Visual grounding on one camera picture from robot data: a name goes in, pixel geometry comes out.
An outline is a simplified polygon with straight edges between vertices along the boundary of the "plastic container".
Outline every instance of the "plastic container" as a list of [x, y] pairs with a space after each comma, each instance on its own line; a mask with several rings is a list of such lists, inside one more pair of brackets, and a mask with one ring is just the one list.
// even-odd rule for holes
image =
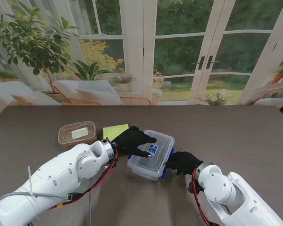
[[139, 176], [150, 180], [158, 180], [164, 174], [163, 164], [168, 160], [173, 149], [175, 140], [173, 137], [152, 130], [145, 130], [145, 134], [155, 137], [157, 142], [154, 144], [140, 145], [138, 148], [149, 152], [152, 156], [144, 158], [132, 155], [127, 160], [127, 165], [131, 171]]
[[92, 145], [96, 140], [96, 128], [92, 121], [66, 125], [58, 131], [58, 142], [67, 150], [80, 143]]

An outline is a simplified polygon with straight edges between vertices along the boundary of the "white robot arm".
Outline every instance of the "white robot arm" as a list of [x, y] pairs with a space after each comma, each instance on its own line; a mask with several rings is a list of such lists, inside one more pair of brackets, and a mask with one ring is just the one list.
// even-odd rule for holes
[[[27, 180], [0, 200], [0, 226], [27, 225], [43, 211], [66, 202], [70, 199], [69, 193], [114, 157], [113, 147], [107, 140], [79, 144], [59, 154], [32, 174], [31, 183]], [[15, 195], [22, 192], [30, 195]]]
[[[238, 174], [228, 176], [211, 163], [202, 163], [195, 179], [225, 226], [283, 226], [283, 221]], [[229, 214], [224, 205], [235, 211]]]

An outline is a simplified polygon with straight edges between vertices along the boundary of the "green sponge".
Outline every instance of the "green sponge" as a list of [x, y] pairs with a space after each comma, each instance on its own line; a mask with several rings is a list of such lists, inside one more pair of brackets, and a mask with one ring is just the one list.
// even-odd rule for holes
[[120, 135], [125, 130], [129, 129], [130, 125], [118, 125], [118, 126], [109, 126], [103, 128], [103, 139], [109, 138], [110, 141], [114, 140], [118, 135]]

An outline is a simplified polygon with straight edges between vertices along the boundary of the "tabletop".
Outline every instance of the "tabletop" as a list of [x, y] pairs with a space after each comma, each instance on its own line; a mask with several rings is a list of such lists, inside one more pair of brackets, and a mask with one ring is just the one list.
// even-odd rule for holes
[[[240, 174], [283, 220], [283, 115], [269, 106], [10, 106], [0, 115], [0, 197], [65, 151], [58, 130], [92, 121], [99, 129], [130, 123], [175, 138], [175, 151], [213, 162], [227, 175]], [[200, 225], [190, 176], [150, 181], [133, 174], [120, 156], [117, 167], [91, 196], [42, 213], [36, 226]], [[84, 190], [90, 181], [80, 188]], [[208, 218], [219, 222], [202, 196]]]

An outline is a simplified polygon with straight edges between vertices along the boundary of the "label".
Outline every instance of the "label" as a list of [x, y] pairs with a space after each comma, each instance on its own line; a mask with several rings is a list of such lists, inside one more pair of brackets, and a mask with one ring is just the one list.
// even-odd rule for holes
[[156, 145], [150, 145], [148, 153], [153, 156], [155, 155], [157, 150], [158, 150], [158, 147]]
[[84, 137], [84, 136], [88, 135], [88, 128], [84, 127], [84, 128], [81, 128], [81, 129], [76, 129], [76, 130], [71, 131], [71, 133], [72, 133], [72, 139]]

